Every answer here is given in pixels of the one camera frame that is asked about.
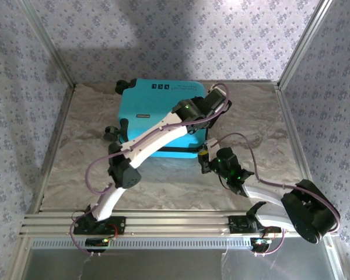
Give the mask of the small controller board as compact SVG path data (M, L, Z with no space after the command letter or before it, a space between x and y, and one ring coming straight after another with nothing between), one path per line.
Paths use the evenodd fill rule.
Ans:
M109 247L110 241L107 238L91 238L85 240L85 249L89 253L103 253Z
M251 238L250 243L252 252L264 254L269 251L272 240L266 238Z

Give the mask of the grey metal sheet panel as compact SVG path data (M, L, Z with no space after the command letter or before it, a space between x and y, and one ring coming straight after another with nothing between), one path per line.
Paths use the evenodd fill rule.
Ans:
M247 250L121 250L88 257L35 249L21 280L335 280L324 253L304 249L286 243L265 257Z

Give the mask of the aluminium frame post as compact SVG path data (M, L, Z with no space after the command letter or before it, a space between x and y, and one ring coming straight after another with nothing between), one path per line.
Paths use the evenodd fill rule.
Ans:
M327 11L329 10L333 0L319 0L318 4L303 32L300 37L297 46L295 47L285 69L283 70L280 79L277 82L278 89L283 91L292 76L295 74L301 60L305 56L306 51L310 47L311 42L315 38L318 29L320 28L323 19L325 18Z
M33 28L36 36L42 43L43 48L48 54L51 62L55 66L56 70L60 73L64 81L68 84L70 88L75 87L70 74L68 73L67 67L63 62L55 44L53 43L50 35L46 31L40 16L35 10L31 0L17 0L19 6L21 7L25 17L29 21L30 26Z

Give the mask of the blue wheeled suitcase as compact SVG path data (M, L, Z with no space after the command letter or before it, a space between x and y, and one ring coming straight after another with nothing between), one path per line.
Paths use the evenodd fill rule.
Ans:
M204 86L195 81L133 79L119 80L115 92L122 96L118 121L120 127L108 126L103 138L124 143L152 128L181 100L205 97ZM155 152L154 158L193 159L207 137L207 130L178 138Z

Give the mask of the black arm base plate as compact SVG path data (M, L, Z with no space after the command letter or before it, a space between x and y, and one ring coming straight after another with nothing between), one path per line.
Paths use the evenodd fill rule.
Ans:
M265 227L255 218L238 215L228 217L228 227L231 234L262 233Z
M88 215L76 222L73 233L76 235L123 235L125 223L126 217L124 216L111 216L97 221L92 215Z

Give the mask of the aluminium side rail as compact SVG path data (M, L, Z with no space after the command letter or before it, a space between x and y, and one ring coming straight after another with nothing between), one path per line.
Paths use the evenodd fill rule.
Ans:
M59 115L52 132L50 143L45 154L44 162L41 168L40 181L34 193L34 201L29 209L30 214L37 214L40 212L41 203L47 189L48 181L53 167L55 155L60 144L62 130L67 119L68 111L75 92L76 85L68 87L65 91L65 96L61 104Z
M275 93L278 97L279 106L282 111L283 121L286 125L286 130L288 132L289 142L292 148L293 156L296 165L299 169L301 178L312 180L312 175L307 164L305 153L303 151L300 138L289 108L289 104L286 101L285 95L281 92L278 85L275 85Z

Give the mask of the long aluminium mounting rail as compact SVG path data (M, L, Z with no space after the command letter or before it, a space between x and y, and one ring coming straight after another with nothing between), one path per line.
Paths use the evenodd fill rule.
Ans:
M81 212L43 211L27 214L20 228L21 237L67 237L70 225ZM116 210L113 216L126 217L119 237L227 237L231 236L228 217L236 211Z

